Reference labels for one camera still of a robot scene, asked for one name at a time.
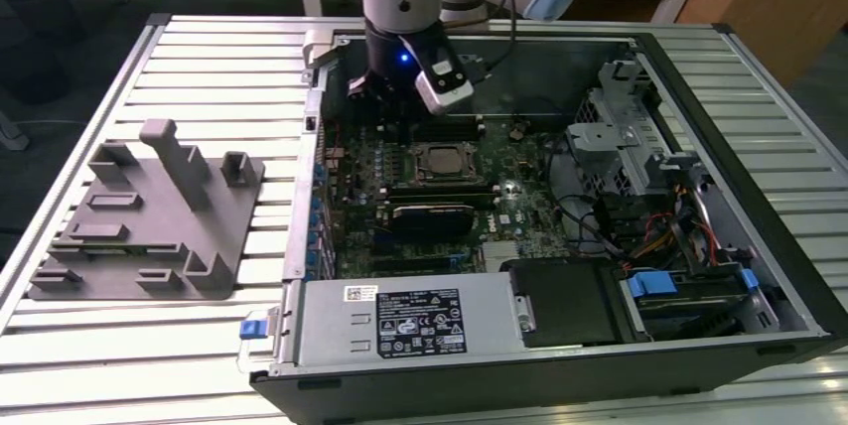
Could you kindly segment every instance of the blue drive latch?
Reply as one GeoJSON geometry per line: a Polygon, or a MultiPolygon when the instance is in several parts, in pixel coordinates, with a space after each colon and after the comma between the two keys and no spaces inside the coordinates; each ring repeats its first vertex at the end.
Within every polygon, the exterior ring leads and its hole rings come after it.
{"type": "Polygon", "coordinates": [[[671,273],[666,271],[645,271],[634,274],[627,280],[634,298],[658,294],[677,294],[678,286],[671,273]]]}
{"type": "Polygon", "coordinates": [[[246,320],[242,322],[239,337],[243,341],[265,339],[269,336],[269,320],[246,320]]]}

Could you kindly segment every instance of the black cable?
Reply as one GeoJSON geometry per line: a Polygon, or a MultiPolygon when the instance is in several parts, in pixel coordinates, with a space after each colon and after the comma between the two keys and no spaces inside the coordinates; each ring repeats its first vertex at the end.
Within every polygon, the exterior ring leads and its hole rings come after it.
{"type": "Polygon", "coordinates": [[[10,228],[7,226],[0,226],[0,234],[9,234],[11,236],[22,236],[25,234],[25,230],[21,228],[10,228]]]}
{"type": "Polygon", "coordinates": [[[589,241],[585,237],[583,237],[583,231],[586,230],[586,228],[583,227],[583,225],[586,224],[586,219],[590,216],[595,216],[595,212],[587,212],[583,214],[583,216],[581,217],[581,225],[578,226],[578,244],[575,244],[575,247],[578,249],[581,249],[581,246],[583,245],[583,243],[586,241],[589,241]]]}
{"type": "Polygon", "coordinates": [[[507,46],[507,50],[505,53],[490,63],[489,71],[494,71],[501,63],[510,57],[510,54],[514,52],[514,47],[517,46],[517,35],[519,31],[519,18],[517,14],[517,10],[519,7],[517,6],[517,0],[510,0],[511,2],[511,31],[510,31],[510,44],[507,46]]]}

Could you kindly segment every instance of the motherboard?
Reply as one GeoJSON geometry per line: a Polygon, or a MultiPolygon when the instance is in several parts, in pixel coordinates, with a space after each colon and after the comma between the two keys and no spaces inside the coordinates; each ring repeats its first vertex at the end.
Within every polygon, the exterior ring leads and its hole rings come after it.
{"type": "Polygon", "coordinates": [[[502,116],[395,137],[383,126],[327,132],[338,278],[498,271],[510,259],[569,255],[545,167],[553,133],[502,116]]]}

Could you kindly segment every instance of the metal bracket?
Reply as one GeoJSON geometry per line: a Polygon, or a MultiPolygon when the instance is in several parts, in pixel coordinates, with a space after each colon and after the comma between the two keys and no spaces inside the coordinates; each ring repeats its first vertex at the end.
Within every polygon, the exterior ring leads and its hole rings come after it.
{"type": "Polygon", "coordinates": [[[667,187],[667,177],[670,173],[686,172],[702,162],[699,155],[694,152],[677,152],[670,155],[655,154],[646,162],[646,173],[650,179],[650,188],[667,187]]]}
{"type": "Polygon", "coordinates": [[[585,152],[609,152],[639,145],[639,136],[630,129],[621,130],[603,122],[571,124],[569,136],[575,149],[585,152]]]}
{"type": "Polygon", "coordinates": [[[333,30],[309,30],[305,36],[305,64],[314,70],[335,59],[333,30]]]}

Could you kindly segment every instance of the white sticker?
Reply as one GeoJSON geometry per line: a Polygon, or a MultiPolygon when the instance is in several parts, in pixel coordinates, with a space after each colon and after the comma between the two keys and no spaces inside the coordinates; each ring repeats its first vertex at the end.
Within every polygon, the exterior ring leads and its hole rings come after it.
{"type": "Polygon", "coordinates": [[[375,301],[377,285],[345,286],[345,302],[375,301]]]}

